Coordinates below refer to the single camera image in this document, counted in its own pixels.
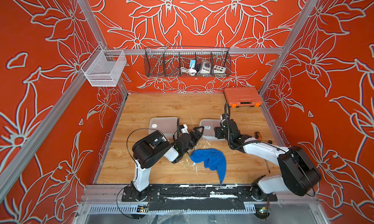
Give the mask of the clear lunch box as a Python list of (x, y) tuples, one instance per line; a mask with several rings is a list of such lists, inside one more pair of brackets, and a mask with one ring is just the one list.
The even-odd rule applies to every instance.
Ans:
[(203, 119), (200, 121), (200, 126), (204, 127), (203, 138), (207, 141), (225, 141), (225, 138), (218, 139), (215, 137), (215, 127), (220, 126), (220, 119)]

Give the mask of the blue cloth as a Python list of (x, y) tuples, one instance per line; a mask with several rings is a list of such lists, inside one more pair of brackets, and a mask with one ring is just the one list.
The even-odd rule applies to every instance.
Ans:
[(224, 182), (227, 172), (227, 162), (221, 151), (217, 149), (196, 150), (190, 158), (196, 164), (203, 162), (205, 168), (217, 171), (220, 183)]

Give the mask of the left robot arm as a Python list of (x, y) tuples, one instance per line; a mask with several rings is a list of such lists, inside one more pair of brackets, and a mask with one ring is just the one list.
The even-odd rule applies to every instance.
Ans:
[(162, 158), (167, 158), (176, 164), (183, 159), (185, 154), (189, 156), (189, 150), (194, 151), (197, 143), (204, 134), (204, 127), (195, 127), (188, 131), (186, 124), (180, 125), (176, 120), (176, 130), (173, 130), (173, 142), (159, 129), (151, 127), (152, 132), (138, 140), (132, 146), (131, 158), (135, 162), (134, 179), (130, 183), (131, 196), (137, 201), (151, 198), (149, 192), (150, 175), (152, 167)]

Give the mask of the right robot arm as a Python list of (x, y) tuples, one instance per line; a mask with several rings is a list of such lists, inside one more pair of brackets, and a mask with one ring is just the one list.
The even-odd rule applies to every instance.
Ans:
[(285, 191), (305, 196), (310, 190), (314, 191), (322, 179), (320, 172), (301, 147), (280, 147), (241, 134), (236, 122), (230, 117), (228, 103), (225, 103), (220, 125), (215, 127), (214, 131), (216, 138), (227, 140), (231, 150), (260, 157), (279, 167), (279, 175), (263, 175), (252, 182), (250, 196), (255, 201), (263, 201), (272, 193)]

